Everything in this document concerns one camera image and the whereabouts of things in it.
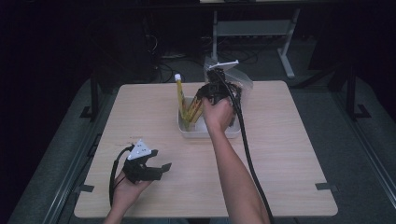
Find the gray floor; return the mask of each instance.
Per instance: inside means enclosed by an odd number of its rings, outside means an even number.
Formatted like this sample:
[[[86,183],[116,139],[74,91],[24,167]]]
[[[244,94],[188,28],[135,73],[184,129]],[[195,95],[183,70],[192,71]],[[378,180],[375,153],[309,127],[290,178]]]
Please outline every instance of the gray floor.
[[[248,74],[252,80],[284,80],[289,85],[297,84],[317,72],[307,70],[315,40],[293,40],[288,56],[296,78],[286,78],[276,52],[276,48],[281,43],[282,39],[279,39],[271,42],[260,52],[256,50],[257,62],[252,58],[236,68]],[[224,50],[222,56],[241,60],[250,52]],[[204,80],[202,66],[198,63],[174,60],[166,64],[181,73],[185,77],[185,82]],[[163,70],[163,76],[169,77],[170,74]],[[322,170],[328,182],[338,189],[333,196],[339,211],[334,217],[299,217],[298,221],[300,223],[396,223],[395,207],[378,180],[359,135],[354,131],[354,127],[358,126],[365,133],[366,140],[375,149],[389,175],[392,179],[396,179],[396,164],[393,162],[396,154],[396,124],[378,103],[371,88],[359,79],[356,91],[357,104],[365,105],[372,117],[359,119],[351,124],[339,101],[339,98],[341,100],[345,98],[345,91],[339,94],[327,91],[325,86],[328,79],[325,77],[309,88],[290,90],[290,92]],[[101,94],[100,116],[96,122],[90,122],[79,117],[84,106],[90,104],[89,83],[81,87],[9,223],[101,223],[103,221],[75,217],[73,210],[78,199],[76,191],[83,183],[91,163],[87,153],[95,136],[104,129],[116,96],[117,91],[113,94]],[[77,160],[77,155],[81,155],[81,159]],[[70,194],[61,188],[67,185],[75,186]],[[69,197],[63,201],[60,200],[62,195]],[[123,223],[142,221],[125,219]],[[296,220],[291,217],[278,217],[276,223],[296,223]]]

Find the light wood table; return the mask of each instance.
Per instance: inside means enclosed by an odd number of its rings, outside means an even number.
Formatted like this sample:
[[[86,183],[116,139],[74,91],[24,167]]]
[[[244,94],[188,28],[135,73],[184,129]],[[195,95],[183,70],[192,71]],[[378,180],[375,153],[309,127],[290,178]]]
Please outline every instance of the light wood table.
[[[184,83],[184,93],[193,96],[203,85]],[[331,191],[317,190],[316,184],[326,183],[326,178],[287,85],[254,82],[243,114],[253,164],[273,215],[335,215],[338,209]],[[159,149],[147,166],[172,162],[172,167],[142,193],[127,217],[228,216],[210,139],[186,139],[178,129],[176,84],[145,84],[120,88],[85,181],[94,188],[81,192],[77,217],[106,216],[113,161],[140,138]],[[242,136],[231,143],[247,165]]]

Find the bottle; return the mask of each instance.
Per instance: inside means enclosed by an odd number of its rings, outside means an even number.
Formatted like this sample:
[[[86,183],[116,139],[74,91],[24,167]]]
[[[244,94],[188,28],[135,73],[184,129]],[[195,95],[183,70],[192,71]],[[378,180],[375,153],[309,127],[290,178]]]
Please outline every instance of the bottle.
[[[181,87],[181,77],[180,74],[175,74],[175,82],[177,84],[177,99],[178,99],[178,109],[180,111],[180,116],[185,122],[187,120],[187,106],[186,100],[184,99],[183,88]]]

